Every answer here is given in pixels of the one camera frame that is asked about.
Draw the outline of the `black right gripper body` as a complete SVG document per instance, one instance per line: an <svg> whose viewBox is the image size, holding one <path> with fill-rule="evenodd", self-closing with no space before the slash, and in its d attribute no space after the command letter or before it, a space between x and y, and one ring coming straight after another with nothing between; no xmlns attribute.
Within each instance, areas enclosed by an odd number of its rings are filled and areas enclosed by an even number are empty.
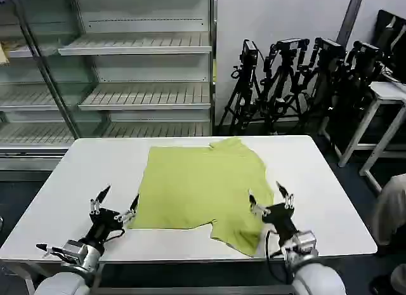
<svg viewBox="0 0 406 295"><path fill-rule="evenodd" d="M298 233L298 229L292 222L294 207L285 207L284 203L279 203L268 206L266 209L267 211L262 215L262 221L264 223L270 223L275 227L279 235L280 244L285 244Z"/></svg>

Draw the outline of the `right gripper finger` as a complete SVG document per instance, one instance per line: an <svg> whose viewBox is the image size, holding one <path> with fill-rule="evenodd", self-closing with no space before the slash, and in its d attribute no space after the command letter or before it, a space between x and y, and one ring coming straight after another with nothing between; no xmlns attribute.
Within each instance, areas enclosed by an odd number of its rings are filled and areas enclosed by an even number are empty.
<svg viewBox="0 0 406 295"><path fill-rule="evenodd" d="M277 187L279 192L281 193L282 197L285 199L284 206L286 209L294 209L294 195L289 193L287 189L276 181Z"/></svg>
<svg viewBox="0 0 406 295"><path fill-rule="evenodd" d="M256 202L251 189L248 190L248 194L251 212L256 216L268 216L270 214L270 210Z"/></svg>

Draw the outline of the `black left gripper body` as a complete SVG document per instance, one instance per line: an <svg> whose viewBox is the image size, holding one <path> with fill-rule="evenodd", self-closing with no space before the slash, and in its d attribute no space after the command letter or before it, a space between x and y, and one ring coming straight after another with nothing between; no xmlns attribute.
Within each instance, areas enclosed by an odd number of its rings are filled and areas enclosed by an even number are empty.
<svg viewBox="0 0 406 295"><path fill-rule="evenodd" d="M122 237L125 233L124 224L114 219L118 214L117 211L100 208L99 215L89 215L92 226L83 238L83 243L94 248L104 248L106 242Z"/></svg>

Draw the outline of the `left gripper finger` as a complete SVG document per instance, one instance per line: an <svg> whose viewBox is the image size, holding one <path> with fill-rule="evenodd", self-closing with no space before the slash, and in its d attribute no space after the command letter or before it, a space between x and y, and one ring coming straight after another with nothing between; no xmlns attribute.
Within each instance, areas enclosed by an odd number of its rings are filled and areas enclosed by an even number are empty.
<svg viewBox="0 0 406 295"><path fill-rule="evenodd" d="M134 201L130 205L129 209L127 211L125 211L124 213L120 213L120 214L116 215L114 217L114 219L116 221L129 221L132 218L134 218L135 215L136 215L136 210L137 210L137 207L138 207L139 198L140 198L140 195L137 194Z"/></svg>
<svg viewBox="0 0 406 295"><path fill-rule="evenodd" d="M99 215L100 214L100 205L107 196L109 190L110 190L110 185L108 185L105 189L103 189L96 197L96 199L91 199L90 200L90 215Z"/></svg>

